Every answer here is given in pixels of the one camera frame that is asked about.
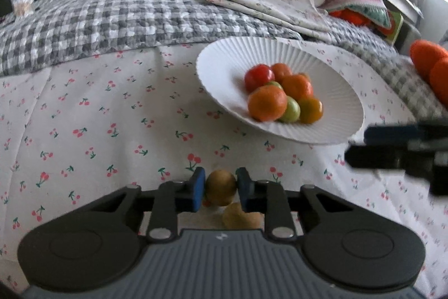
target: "gray and white gingham quilt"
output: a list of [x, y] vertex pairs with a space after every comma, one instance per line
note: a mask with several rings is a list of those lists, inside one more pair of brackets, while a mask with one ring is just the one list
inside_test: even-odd
[[[302, 37], [285, 27], [205, 0], [39, 0], [38, 10], [0, 20], [0, 76], [32, 72], [94, 54], [213, 42], [229, 36]], [[368, 29], [328, 16], [331, 44], [373, 67], [417, 118], [447, 115], [411, 65]]]

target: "red tomato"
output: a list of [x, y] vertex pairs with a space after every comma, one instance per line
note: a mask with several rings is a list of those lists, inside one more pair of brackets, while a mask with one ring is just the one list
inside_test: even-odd
[[244, 76], [246, 90], [252, 93], [255, 89], [275, 80], [274, 72], [268, 65], [259, 64], [250, 69]]

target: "fluted paper plate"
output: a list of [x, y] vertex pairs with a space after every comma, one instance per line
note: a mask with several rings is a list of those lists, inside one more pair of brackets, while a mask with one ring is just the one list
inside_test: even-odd
[[[323, 117], [314, 124], [257, 122], [247, 110], [244, 75], [254, 65], [283, 62], [293, 73], [306, 72], [314, 95], [322, 101]], [[312, 54], [267, 38], [236, 37], [207, 46], [196, 61], [197, 75], [207, 93], [227, 112], [263, 131], [298, 142], [338, 144], [362, 127], [364, 109], [348, 82]]]

